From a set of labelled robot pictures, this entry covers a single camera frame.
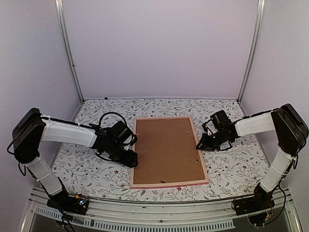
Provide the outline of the aluminium front table rail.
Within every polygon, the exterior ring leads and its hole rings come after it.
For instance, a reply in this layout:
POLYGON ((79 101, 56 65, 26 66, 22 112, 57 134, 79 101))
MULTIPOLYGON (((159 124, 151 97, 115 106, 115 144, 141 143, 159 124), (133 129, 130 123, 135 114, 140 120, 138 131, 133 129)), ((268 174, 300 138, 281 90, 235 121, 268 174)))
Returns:
POLYGON ((148 203, 90 198, 85 215, 62 214, 47 206, 34 188, 22 221, 23 232, 300 232, 302 226, 289 190, 273 193, 269 209, 238 215, 234 199, 148 203))

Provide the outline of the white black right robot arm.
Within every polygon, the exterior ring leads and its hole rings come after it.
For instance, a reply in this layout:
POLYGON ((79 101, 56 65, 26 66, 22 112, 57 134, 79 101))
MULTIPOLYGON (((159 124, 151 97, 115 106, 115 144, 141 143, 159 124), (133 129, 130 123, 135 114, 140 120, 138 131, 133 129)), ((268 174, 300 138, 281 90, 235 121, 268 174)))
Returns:
POLYGON ((209 121, 216 132, 212 133, 207 123, 202 125, 204 133, 196 145, 197 150, 220 151, 221 145, 232 143, 240 137, 274 131, 278 140, 278 150, 266 176, 254 189, 255 196, 250 199, 254 211, 261 210, 268 203, 270 195, 280 181, 298 162, 298 154, 304 148, 309 129, 296 109, 289 103, 254 115, 231 121, 224 110, 210 116, 209 121))

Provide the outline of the aluminium corner post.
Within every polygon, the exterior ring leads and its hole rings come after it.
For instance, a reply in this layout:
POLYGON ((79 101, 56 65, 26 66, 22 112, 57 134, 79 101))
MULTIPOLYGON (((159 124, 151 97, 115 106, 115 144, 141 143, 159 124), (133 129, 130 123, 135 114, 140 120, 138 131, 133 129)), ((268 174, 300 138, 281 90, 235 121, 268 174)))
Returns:
POLYGON ((246 92, 246 89, 249 83, 251 71, 253 68, 254 58, 255 58, 257 47, 258 47, 258 41, 259 41, 260 32, 261 32, 262 23, 263 23, 265 2, 266 2, 265 0, 257 1, 257 10, 256 10, 256 17, 255 17, 255 23, 254 23, 254 29, 253 29, 252 42, 251 42, 249 56, 248 56, 248 60, 247 60, 245 71, 244 71, 243 80, 241 82, 241 86, 240 86, 240 90, 239 90, 238 98, 237 98, 237 101, 239 104, 241 104, 244 99, 244 95, 245 95, 245 92, 246 92))
POLYGON ((57 14, 57 19, 58 19, 58 24, 59 24, 59 29, 60 29, 60 34, 71 74, 71 78, 73 81, 74 88, 76 90, 78 99, 81 103, 84 102, 84 96, 82 93, 82 88, 80 85, 80 82, 78 80, 77 76, 77 71, 76 71, 76 66, 75 62, 73 59, 71 47, 70 47, 70 42, 69 42, 69 35, 67 31, 67 26, 66 26, 66 20, 65 20, 65 14, 64 14, 64 8, 63 8, 63 1, 62 0, 55 0, 55 5, 56 5, 56 14, 57 14))

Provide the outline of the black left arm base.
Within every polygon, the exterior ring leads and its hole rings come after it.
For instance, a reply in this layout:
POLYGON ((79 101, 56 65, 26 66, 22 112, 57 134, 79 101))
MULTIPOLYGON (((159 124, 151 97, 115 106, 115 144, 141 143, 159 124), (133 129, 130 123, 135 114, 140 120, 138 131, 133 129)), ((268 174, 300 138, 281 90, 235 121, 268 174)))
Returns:
POLYGON ((70 196, 67 192, 62 191, 54 196, 48 194, 48 197, 47 206, 58 211, 79 215, 86 215, 87 213, 89 198, 82 194, 70 196))

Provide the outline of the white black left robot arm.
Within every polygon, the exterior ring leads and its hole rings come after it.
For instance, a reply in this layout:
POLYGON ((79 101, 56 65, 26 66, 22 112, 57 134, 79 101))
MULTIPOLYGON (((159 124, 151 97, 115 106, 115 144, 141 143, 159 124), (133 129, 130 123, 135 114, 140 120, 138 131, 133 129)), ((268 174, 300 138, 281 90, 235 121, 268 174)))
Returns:
POLYGON ((138 154, 129 149, 137 141, 137 136, 129 128, 124 117, 113 126, 103 127, 100 117, 97 124, 80 124, 44 115, 38 108, 31 108, 12 131, 12 140, 7 153, 24 165, 45 191, 53 196, 53 202, 62 210, 72 205, 65 187, 51 170, 50 164, 40 154, 46 144, 70 144, 88 147, 96 151, 96 156, 108 155, 109 162, 130 168, 138 165, 138 154))

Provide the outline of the right aluminium corner post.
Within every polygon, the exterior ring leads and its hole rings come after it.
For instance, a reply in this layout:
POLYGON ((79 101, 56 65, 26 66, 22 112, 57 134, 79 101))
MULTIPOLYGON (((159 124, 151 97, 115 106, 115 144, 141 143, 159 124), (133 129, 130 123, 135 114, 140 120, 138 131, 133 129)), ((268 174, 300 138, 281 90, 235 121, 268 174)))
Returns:
POLYGON ((237 101, 239 104, 241 104, 244 99, 244 95, 245 95, 245 92, 246 92, 246 89, 249 83, 251 71, 253 68, 254 58, 255 58, 257 47, 258 47, 258 41, 259 41, 260 32, 261 32, 262 23, 263 23, 265 2, 266 2, 265 0, 257 1, 257 10, 256 10, 256 17, 255 17, 255 23, 254 23, 254 29, 253 29, 252 42, 251 42, 249 56, 248 56, 248 60, 247 60, 245 71, 244 71, 243 80, 241 82, 241 86, 240 86, 240 90, 239 90, 238 98, 237 98, 237 101))

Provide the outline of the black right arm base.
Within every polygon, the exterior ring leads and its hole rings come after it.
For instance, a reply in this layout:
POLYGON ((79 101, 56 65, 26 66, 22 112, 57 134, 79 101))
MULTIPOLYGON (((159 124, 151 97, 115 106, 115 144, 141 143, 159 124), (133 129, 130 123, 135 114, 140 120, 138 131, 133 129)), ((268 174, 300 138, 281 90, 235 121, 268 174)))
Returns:
POLYGON ((274 206, 272 193, 255 193, 248 198, 237 197, 231 203, 237 216, 255 213, 248 217, 250 224, 255 227, 262 227, 268 223, 274 213, 274 206))

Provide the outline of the left aluminium corner post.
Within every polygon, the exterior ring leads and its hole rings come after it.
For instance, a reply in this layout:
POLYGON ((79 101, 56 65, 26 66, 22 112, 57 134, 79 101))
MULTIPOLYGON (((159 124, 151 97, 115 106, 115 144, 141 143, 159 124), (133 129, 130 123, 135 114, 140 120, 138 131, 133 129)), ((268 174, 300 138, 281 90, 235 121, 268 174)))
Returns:
POLYGON ((57 19, 58 19, 58 24, 59 24, 59 29, 60 29, 60 34, 71 74, 71 78, 73 81, 74 88, 76 90, 78 99, 81 103, 84 102, 84 96, 82 93, 82 88, 80 85, 80 82, 78 80, 77 76, 77 71, 76 71, 76 66, 75 62, 73 59, 71 47, 70 47, 70 42, 69 42, 69 35, 67 31, 67 26, 66 26, 66 20, 65 20, 65 14, 64 14, 64 8, 63 8, 63 1, 62 0, 55 0, 55 5, 56 5, 56 14, 57 14, 57 19))

